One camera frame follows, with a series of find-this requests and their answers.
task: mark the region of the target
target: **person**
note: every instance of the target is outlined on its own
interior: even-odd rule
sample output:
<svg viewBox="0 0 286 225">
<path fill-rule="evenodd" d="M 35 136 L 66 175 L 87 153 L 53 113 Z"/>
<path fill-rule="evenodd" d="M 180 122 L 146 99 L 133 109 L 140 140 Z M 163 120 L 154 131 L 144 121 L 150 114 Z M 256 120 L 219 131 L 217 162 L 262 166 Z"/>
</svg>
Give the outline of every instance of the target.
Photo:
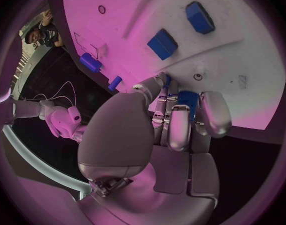
<svg viewBox="0 0 286 225">
<path fill-rule="evenodd" d="M 39 42 L 46 47 L 61 47 L 63 41 L 55 25 L 51 23 L 52 14 L 50 10 L 44 13 L 44 17 L 39 25 L 32 27 L 25 35 L 27 44 L 35 44 Z"/>
</svg>

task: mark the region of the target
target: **t-shirt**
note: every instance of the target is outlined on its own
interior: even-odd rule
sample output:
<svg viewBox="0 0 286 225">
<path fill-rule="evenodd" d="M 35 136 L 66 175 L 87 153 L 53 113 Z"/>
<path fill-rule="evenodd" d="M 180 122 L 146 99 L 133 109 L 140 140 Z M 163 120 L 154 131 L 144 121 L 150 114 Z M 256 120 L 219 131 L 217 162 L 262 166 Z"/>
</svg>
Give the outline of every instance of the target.
<svg viewBox="0 0 286 225">
<path fill-rule="evenodd" d="M 40 22 L 38 28 L 45 34 L 45 38 L 40 39 L 39 43 L 46 47 L 54 47 L 54 42 L 58 41 L 58 31 L 53 24 L 43 26 L 43 21 Z"/>
</svg>

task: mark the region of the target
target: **man's hand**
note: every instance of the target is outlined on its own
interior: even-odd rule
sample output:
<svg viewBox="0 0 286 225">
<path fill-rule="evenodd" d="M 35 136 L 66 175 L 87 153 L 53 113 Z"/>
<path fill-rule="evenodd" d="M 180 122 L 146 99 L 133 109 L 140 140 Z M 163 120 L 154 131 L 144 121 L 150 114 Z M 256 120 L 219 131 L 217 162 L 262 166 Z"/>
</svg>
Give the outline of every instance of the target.
<svg viewBox="0 0 286 225">
<path fill-rule="evenodd" d="M 50 9 L 48 9 L 45 13 L 44 13 L 44 17 L 43 17 L 43 23 L 42 25 L 45 27 L 45 26 L 48 26 L 51 21 L 52 21 L 52 14 L 51 14 L 51 11 Z"/>
<path fill-rule="evenodd" d="M 64 46 L 63 40 L 61 39 L 60 35 L 58 34 L 58 41 L 54 42 L 54 45 L 57 47 Z"/>
</svg>

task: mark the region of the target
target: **blue object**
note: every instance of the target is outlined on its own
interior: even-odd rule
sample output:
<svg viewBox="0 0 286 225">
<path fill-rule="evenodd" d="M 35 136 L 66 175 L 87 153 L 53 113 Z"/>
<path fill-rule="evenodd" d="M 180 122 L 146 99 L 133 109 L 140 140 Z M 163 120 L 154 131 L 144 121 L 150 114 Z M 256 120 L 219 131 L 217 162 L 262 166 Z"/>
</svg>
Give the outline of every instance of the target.
<svg viewBox="0 0 286 225">
<path fill-rule="evenodd" d="M 147 45 L 159 56 L 161 60 L 170 57 L 178 48 L 178 44 L 168 34 L 167 31 L 161 29 Z"/>
<path fill-rule="evenodd" d="M 207 34 L 215 30 L 213 20 L 209 17 L 208 13 L 202 5 L 195 1 L 185 8 L 188 21 L 194 27 L 196 32 Z"/>
<path fill-rule="evenodd" d="M 117 76 L 114 81 L 112 81 L 112 83 L 108 86 L 108 89 L 110 89 L 111 91 L 114 91 L 115 88 L 119 85 L 119 83 L 122 81 L 122 78 L 120 78 L 119 76 Z"/>
<path fill-rule="evenodd" d="M 79 61 L 94 73 L 98 73 L 102 66 L 101 62 L 95 60 L 91 54 L 88 54 L 87 52 L 80 57 Z"/>
<path fill-rule="evenodd" d="M 178 93 L 178 104 L 184 104 L 190 107 L 191 122 L 194 121 L 195 109 L 197 106 L 199 94 L 192 91 L 181 91 Z"/>
<path fill-rule="evenodd" d="M 163 89 L 168 88 L 169 85 L 170 85 L 171 77 L 170 77 L 169 75 L 166 75 L 166 77 L 167 77 L 167 83 L 166 83 L 166 85 L 163 87 Z"/>
</svg>

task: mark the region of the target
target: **man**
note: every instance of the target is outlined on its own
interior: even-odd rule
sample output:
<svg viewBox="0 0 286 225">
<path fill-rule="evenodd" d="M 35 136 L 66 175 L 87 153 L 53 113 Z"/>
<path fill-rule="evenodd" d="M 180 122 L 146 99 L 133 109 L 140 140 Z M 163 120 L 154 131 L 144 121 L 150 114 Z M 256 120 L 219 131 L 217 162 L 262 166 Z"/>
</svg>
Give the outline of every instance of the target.
<svg viewBox="0 0 286 225">
<path fill-rule="evenodd" d="M 52 14 L 51 11 L 48 10 L 45 12 L 39 25 L 34 26 L 26 33 L 25 42 L 27 44 L 35 44 L 38 41 L 41 45 L 45 45 L 49 48 L 63 46 L 63 41 L 51 21 Z"/>
</svg>

